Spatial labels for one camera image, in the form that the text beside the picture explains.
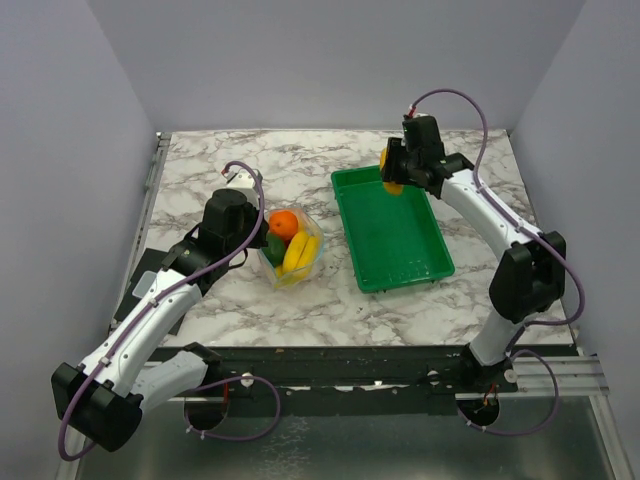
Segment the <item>yellow orange mango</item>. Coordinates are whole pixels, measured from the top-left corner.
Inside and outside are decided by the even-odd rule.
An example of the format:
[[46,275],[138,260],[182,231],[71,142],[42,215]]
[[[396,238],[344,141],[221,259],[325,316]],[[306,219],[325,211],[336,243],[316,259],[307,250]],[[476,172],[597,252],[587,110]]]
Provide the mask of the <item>yellow orange mango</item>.
[[[386,160],[387,160],[387,149],[384,148],[380,154],[380,160],[379,160],[379,170],[383,171],[385,164],[386,164]],[[394,196],[399,196],[402,191],[404,186],[394,183],[394,182],[382,182],[384,189],[386,190],[387,193],[394,195]]]

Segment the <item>green avocado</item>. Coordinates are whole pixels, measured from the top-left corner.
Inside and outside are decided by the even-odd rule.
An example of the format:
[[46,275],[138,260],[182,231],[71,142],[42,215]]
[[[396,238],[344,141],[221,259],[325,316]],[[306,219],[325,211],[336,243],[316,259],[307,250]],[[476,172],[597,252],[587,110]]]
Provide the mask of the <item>green avocado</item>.
[[262,248],[263,254],[273,267],[280,266],[287,250],[285,241],[272,232],[267,233],[266,241],[266,246]]

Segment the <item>orange fruit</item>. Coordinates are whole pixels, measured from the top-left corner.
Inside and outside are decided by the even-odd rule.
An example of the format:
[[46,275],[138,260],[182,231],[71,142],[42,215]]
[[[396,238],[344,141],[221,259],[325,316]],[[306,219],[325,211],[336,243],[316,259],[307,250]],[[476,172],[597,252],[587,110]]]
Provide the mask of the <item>orange fruit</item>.
[[290,241],[299,231],[299,221],[291,210],[273,212],[268,220],[269,231],[283,241]]

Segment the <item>clear zip top bag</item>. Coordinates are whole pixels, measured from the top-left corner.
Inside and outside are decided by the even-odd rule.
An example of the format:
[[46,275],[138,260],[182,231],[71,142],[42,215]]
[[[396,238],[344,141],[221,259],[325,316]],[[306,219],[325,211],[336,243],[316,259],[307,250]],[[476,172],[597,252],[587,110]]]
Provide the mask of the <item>clear zip top bag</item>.
[[258,251],[266,276],[275,289],[310,279],[318,270],[324,233],[301,208],[266,213],[267,245]]

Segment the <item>yellow banana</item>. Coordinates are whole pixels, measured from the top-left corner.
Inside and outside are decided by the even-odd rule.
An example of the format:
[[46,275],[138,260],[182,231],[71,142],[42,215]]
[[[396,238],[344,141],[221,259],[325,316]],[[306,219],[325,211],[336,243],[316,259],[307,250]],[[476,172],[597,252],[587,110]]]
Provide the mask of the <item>yellow banana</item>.
[[312,268],[319,249],[319,239],[299,231],[289,243],[282,263],[284,274],[292,273],[298,278],[306,277]]

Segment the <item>yellow apple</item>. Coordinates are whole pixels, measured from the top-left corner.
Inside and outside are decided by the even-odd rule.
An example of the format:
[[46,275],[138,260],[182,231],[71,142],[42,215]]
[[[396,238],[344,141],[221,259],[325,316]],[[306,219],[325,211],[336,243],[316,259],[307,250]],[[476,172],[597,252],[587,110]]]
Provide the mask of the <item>yellow apple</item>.
[[284,278],[284,271],[283,271],[283,266],[282,265],[278,265],[275,269],[275,274],[276,274],[276,283],[275,286],[277,288],[281,287],[283,285],[283,278]]

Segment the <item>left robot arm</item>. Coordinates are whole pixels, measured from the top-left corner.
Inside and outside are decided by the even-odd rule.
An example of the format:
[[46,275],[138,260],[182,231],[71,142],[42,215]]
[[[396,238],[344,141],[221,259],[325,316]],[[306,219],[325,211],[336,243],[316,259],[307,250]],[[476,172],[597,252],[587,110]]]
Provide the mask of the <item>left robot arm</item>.
[[218,388],[216,356],[198,343],[149,371],[143,367],[177,321],[233,269],[237,255],[265,246],[267,230],[260,185],[216,190],[201,222],[165,254],[116,330],[78,365],[56,368],[51,385],[64,460],[74,458],[66,450],[68,428],[114,452],[147,411],[187,390],[206,395]]

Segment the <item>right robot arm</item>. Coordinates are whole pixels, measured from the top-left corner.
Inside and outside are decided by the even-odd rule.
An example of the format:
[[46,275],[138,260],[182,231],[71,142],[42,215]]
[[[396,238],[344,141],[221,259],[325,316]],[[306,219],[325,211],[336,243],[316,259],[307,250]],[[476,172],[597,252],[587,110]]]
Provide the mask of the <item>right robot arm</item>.
[[565,291],[566,242],[542,233],[516,215],[460,153],[448,154],[434,117],[405,116],[402,137],[388,140],[380,159],[385,190],[425,190],[456,210],[488,244],[498,260],[489,285],[492,304],[481,331],[461,353],[459,378],[481,391],[504,366],[513,342],[534,314],[547,311]]

